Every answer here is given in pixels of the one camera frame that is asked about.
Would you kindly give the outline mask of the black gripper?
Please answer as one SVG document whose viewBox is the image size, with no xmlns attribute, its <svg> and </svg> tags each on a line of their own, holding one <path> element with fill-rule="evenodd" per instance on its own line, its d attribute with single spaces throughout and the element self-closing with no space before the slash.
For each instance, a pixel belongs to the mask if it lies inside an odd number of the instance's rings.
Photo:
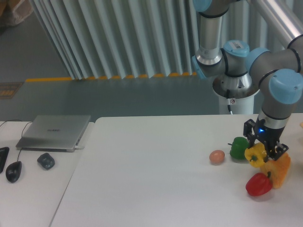
<svg viewBox="0 0 303 227">
<path fill-rule="evenodd" d="M 266 120 L 257 120 L 254 122 L 252 119 L 247 120 L 243 127 L 243 136 L 249 142 L 248 148 L 255 144 L 255 140 L 263 143 L 266 150 L 266 157 L 264 162 L 269 160 L 277 161 L 285 152 L 289 150 L 286 144 L 280 143 L 280 136 L 284 127 L 280 129 L 272 129 L 265 125 Z"/>
</svg>

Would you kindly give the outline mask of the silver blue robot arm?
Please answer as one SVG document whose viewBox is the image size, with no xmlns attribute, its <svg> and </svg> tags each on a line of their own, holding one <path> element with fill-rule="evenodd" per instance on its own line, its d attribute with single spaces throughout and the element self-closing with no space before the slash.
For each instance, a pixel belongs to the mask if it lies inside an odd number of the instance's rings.
<svg viewBox="0 0 303 227">
<path fill-rule="evenodd" d="M 251 146 L 261 142 L 266 159 L 278 160 L 288 146 L 280 136 L 303 93 L 303 25 L 282 0 L 251 0 L 273 29 L 284 49 L 272 53 L 266 48 L 251 50 L 240 40 L 219 46 L 223 15 L 230 0 L 195 0 L 200 17 L 199 48 L 192 58 L 201 78 L 215 76 L 214 92 L 225 99 L 233 114 L 232 101 L 262 92 L 264 101 L 256 120 L 244 123 L 243 135 Z"/>
</svg>

